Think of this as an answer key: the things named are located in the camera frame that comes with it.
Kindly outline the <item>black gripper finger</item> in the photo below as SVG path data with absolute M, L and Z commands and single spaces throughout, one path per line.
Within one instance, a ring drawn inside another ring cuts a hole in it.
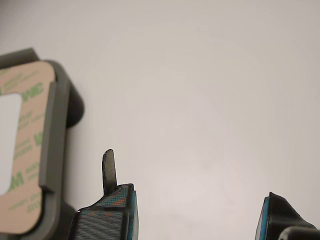
M 269 193 L 264 198 L 256 240 L 318 240 L 320 230 L 304 220 L 282 196 Z
M 132 183 L 117 184 L 114 151 L 102 156 L 103 196 L 79 209 L 70 226 L 69 240 L 138 240 L 137 192 Z

